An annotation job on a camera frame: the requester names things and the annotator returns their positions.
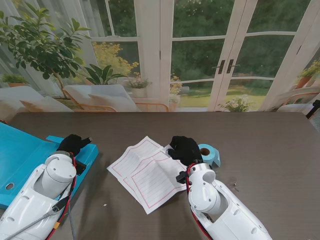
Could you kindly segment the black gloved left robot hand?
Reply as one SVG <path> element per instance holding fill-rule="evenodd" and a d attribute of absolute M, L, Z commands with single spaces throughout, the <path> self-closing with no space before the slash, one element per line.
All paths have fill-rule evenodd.
<path fill-rule="evenodd" d="M 82 148 L 90 144 L 92 139 L 90 137 L 82 139 L 76 134 L 70 134 L 62 140 L 57 148 L 57 151 L 63 151 L 72 154 L 76 157 Z"/>

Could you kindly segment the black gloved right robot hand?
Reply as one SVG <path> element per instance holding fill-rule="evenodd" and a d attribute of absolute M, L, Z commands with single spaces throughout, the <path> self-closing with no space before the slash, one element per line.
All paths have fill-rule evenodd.
<path fill-rule="evenodd" d="M 169 145 L 171 148 L 167 150 L 168 155 L 173 160 L 179 160 L 184 166 L 203 162 L 200 148 L 193 138 L 173 136 Z"/>

